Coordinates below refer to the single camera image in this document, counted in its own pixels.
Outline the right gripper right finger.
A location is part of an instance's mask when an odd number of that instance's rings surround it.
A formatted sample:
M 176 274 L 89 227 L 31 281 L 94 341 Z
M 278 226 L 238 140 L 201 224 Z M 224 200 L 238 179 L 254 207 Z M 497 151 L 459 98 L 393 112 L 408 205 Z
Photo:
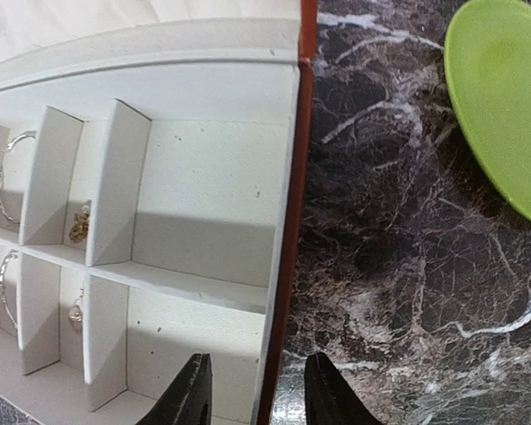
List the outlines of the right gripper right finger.
M 307 425 L 381 425 L 324 352 L 305 362 L 304 403 Z

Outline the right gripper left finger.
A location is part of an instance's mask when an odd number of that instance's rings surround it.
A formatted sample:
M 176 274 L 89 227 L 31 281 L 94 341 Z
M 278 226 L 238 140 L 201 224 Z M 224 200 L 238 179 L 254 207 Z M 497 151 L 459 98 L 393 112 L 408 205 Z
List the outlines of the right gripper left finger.
M 156 404 L 145 414 L 147 425 L 210 424 L 212 422 L 212 360 L 193 354 Z

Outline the red jewelry box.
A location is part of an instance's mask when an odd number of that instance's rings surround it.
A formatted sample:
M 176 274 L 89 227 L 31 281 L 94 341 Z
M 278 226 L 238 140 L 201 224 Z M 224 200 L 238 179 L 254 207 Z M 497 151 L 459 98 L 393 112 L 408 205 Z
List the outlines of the red jewelry box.
M 212 422 L 267 424 L 296 262 L 313 1 L 0 1 L 0 424 L 146 424 L 193 354 Z M 73 216 L 90 207 L 88 237 Z

